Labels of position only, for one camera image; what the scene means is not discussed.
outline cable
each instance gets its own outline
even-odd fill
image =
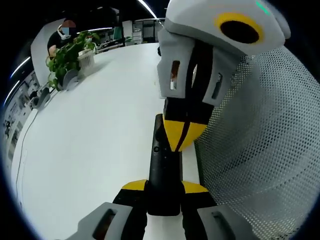
[[[34,116],[32,122],[30,123],[30,125],[29,125],[28,128],[26,129],[25,134],[24,134],[23,139],[22,139],[20,159],[19,159],[19,166],[18,166],[18,171],[17,171],[17,174],[16,174],[16,180],[15,180],[15,191],[16,191],[16,200],[17,200],[17,201],[18,201],[18,177],[19,177],[19,171],[20,171],[20,165],[21,165],[22,149],[24,148],[24,142],[25,142],[25,138],[26,138],[26,136],[27,136],[27,133],[28,133],[31,125],[34,123],[37,115],[38,115],[38,112],[36,113],[36,115]]]

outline white table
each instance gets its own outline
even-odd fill
[[[42,238],[69,237],[80,219],[112,202],[123,185],[148,178],[155,116],[164,107],[156,87],[157,48],[141,44],[96,55],[95,73],[30,114],[14,152],[11,183]],[[194,146],[182,158],[183,179],[198,183]],[[144,239],[185,239],[182,217],[148,216]]]

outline green leaves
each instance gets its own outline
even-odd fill
[[[77,37],[74,38],[73,42],[66,44],[60,49],[56,50],[55,57],[46,62],[50,72],[55,73],[55,78],[48,78],[49,85],[58,91],[58,83],[62,83],[67,71],[71,69],[80,70],[80,64],[78,60],[79,52],[84,49],[93,50],[95,44],[93,40],[100,40],[100,37],[96,33],[88,31],[81,32]]]
[[[58,79],[54,78],[53,80],[49,80],[49,86],[56,89],[58,92],[61,90],[59,87],[58,87]]]
[[[97,40],[100,40],[100,37],[99,37],[98,34],[92,33],[91,35],[92,35],[93,38],[95,38],[95,39],[97,39]]]
[[[87,47],[88,49],[90,49],[90,50],[93,50],[93,49],[95,48],[95,45],[94,45],[92,42],[88,42],[88,43],[86,44],[86,47]]]
[[[48,64],[47,64],[47,66],[48,66],[50,72],[54,72],[54,70],[55,70],[54,60],[50,60],[50,61],[48,62]]]

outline white mesh cover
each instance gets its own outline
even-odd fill
[[[218,205],[289,238],[320,191],[320,84],[285,47],[243,58],[196,151]]]

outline person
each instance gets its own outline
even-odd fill
[[[57,31],[55,31],[49,38],[47,44],[49,57],[55,57],[56,50],[62,48],[68,43],[72,43],[76,36],[76,24],[70,19],[65,19],[58,27]]]

